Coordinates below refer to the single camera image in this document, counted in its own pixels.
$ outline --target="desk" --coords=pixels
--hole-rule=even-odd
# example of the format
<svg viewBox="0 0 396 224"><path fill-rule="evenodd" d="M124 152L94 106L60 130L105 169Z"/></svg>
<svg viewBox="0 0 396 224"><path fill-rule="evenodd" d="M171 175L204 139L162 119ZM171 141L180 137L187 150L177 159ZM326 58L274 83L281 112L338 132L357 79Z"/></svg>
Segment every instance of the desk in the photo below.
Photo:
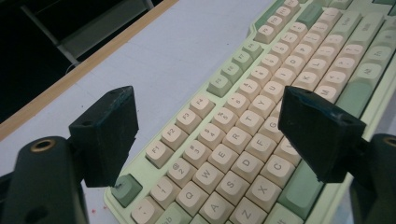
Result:
<svg viewBox="0 0 396 224"><path fill-rule="evenodd" d="M270 2L164 0L0 125L0 175L12 171L24 145L49 135L67 138L72 121L126 85L134 86L140 126L129 161L242 43ZM91 223L115 223L104 189L84 190Z"/></svg>

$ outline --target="white table surface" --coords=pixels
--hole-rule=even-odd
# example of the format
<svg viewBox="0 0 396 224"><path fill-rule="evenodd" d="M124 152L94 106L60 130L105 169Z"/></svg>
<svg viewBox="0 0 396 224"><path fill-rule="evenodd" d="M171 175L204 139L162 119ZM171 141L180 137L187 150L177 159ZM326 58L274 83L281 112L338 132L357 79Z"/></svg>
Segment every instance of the white table surface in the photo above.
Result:
<svg viewBox="0 0 396 224"><path fill-rule="evenodd" d="M132 85L140 130L129 161L237 49L270 2L180 0L4 139L0 175L13 170L23 146L50 135L68 138L68 125L103 94ZM396 134L395 109L389 108L382 133ZM84 188L91 223L117 222L104 191Z"/></svg>

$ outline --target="white desk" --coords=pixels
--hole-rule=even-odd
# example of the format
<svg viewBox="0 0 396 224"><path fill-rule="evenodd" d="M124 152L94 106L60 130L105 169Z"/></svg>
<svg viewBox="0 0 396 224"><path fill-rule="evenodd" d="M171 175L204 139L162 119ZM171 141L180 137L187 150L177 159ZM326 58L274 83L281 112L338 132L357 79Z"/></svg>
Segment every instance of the white desk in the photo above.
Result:
<svg viewBox="0 0 396 224"><path fill-rule="evenodd" d="M130 160L237 49L248 26L271 1L180 0L172 5L173 2L160 5L170 8L139 33L141 28L132 28L137 34L131 39L116 37L109 43L110 48L121 47L112 54L99 50L92 56L95 60L82 63L32 105L3 123L0 175L13 170L17 153L24 145L49 135L69 137L67 127L72 121L104 93L126 85L134 86L140 126ZM150 13L161 11L154 8ZM149 14L143 20L149 23L153 18ZM64 85L70 88L57 97L57 90ZM34 104L46 106L37 109ZM39 111L36 115L29 114L35 110ZM10 133L19 122L22 125ZM389 127L396 133L396 125L385 125L383 129L387 131ZM85 189L85 193L91 223L116 222L103 202L104 189Z"/></svg>

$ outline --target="dark floor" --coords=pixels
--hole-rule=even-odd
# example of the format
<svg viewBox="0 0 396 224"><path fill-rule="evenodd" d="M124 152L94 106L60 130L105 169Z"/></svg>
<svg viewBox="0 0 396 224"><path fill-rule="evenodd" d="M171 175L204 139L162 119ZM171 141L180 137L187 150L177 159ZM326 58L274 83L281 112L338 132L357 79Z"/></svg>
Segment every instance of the dark floor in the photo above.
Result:
<svg viewBox="0 0 396 224"><path fill-rule="evenodd" d="M46 1L51 0L33 0L31 4ZM73 18L69 18L65 22L62 13L57 14L56 11L62 11L64 13L67 11L65 9L66 7L75 8L74 4L76 1L80 4L84 1L89 3L91 0L56 1L57 3L63 3L63 5L57 6L54 10L55 13L43 13L46 12L43 11L40 14L42 17L40 19L48 21L46 25L51 28L51 31L59 39L73 33L84 22L99 15L104 8L109 8L111 4L120 0L95 0L95 4L92 4L95 7L92 7L88 3L85 5L82 4L79 11L74 10L76 14L73 15ZM152 2L156 6L161 1L156 0ZM31 5L30 7L40 10L42 6ZM84 8L88 8L88 11L92 14L83 13ZM20 9L15 7L6 12L3 8L0 7L0 9L2 9L0 11L0 122L3 122L63 77L67 73L66 71L73 69L73 67ZM58 29L55 25L57 22L66 25L63 26L63 29ZM88 58L108 40L119 34L133 22L130 21L127 23L112 36L78 58L78 60L83 61Z"/></svg>

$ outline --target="keyboard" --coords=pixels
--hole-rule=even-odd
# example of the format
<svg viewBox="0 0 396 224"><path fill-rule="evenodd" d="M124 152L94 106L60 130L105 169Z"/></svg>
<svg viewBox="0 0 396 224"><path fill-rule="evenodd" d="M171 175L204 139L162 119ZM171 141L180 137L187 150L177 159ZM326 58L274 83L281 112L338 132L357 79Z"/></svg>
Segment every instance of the keyboard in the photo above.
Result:
<svg viewBox="0 0 396 224"><path fill-rule="evenodd" d="M369 140L396 89L395 5L273 1L106 189L107 207L120 223L332 222L352 176L317 181L277 128L283 90L340 106Z"/></svg>

